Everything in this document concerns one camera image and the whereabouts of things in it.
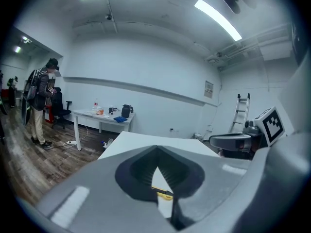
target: blue cloth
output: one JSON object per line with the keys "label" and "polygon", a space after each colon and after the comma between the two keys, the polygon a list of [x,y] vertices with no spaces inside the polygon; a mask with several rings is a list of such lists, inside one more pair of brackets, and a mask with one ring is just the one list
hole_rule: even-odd
{"label": "blue cloth", "polygon": [[115,117],[114,119],[115,119],[117,122],[124,122],[124,121],[127,121],[127,118],[122,117],[122,116]]}

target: black jacket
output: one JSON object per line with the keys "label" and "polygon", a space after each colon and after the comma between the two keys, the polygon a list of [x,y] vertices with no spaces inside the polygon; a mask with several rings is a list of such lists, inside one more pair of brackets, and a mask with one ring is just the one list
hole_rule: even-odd
{"label": "black jacket", "polygon": [[53,92],[47,91],[47,85],[49,82],[49,73],[46,67],[42,68],[38,74],[37,90],[33,100],[30,100],[30,105],[36,110],[42,111],[44,109],[46,98],[50,98],[54,95]]}

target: white desk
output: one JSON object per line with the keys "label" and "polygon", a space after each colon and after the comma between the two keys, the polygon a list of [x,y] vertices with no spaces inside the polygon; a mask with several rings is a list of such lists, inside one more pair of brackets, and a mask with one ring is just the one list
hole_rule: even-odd
{"label": "white desk", "polygon": [[[87,118],[87,119],[98,121],[99,122],[99,133],[101,133],[102,132],[102,124],[103,123],[122,126],[122,127],[124,127],[125,131],[130,131],[131,130],[131,126],[132,126],[131,122],[132,122],[133,117],[135,115],[135,113],[130,113],[130,117],[127,119],[127,121],[118,123],[113,118],[120,117],[121,116],[121,111],[114,111],[113,115],[109,115],[109,118],[104,118],[104,115],[85,115],[85,113],[88,112],[88,111],[90,111],[90,110],[89,109],[84,109],[84,110],[72,111],[73,123],[74,123],[74,134],[75,134],[75,137],[76,137],[77,149],[79,151],[81,150],[81,144],[80,144],[80,137],[79,137],[78,117],[84,117],[84,118]],[[108,114],[108,108],[104,108],[104,113]]]}
{"label": "white desk", "polygon": [[[219,157],[218,154],[198,140],[166,138],[123,131],[98,159],[152,145],[170,146],[185,151]],[[152,185],[172,192],[158,168],[155,170]],[[158,208],[164,217],[171,217],[172,207],[173,200],[167,201],[158,197]]]}

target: yellow utility knife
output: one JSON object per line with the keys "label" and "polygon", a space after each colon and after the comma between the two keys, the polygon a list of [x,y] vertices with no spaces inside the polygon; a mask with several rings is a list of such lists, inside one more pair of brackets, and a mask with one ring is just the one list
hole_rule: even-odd
{"label": "yellow utility knife", "polygon": [[173,199],[173,193],[171,193],[170,191],[165,191],[165,190],[162,190],[162,189],[154,187],[154,186],[151,186],[151,189],[155,190],[157,195],[159,197],[164,198],[165,200],[172,200]]}

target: ceiling light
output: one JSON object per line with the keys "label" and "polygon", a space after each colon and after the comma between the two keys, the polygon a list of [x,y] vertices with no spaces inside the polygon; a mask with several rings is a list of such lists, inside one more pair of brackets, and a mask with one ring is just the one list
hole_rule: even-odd
{"label": "ceiling light", "polygon": [[19,52],[20,50],[21,50],[20,47],[16,47],[14,51],[15,51],[15,52]]}
{"label": "ceiling light", "polygon": [[218,22],[218,24],[222,26],[235,41],[242,39],[238,31],[231,25],[231,23],[212,6],[203,0],[198,0],[194,6]]}

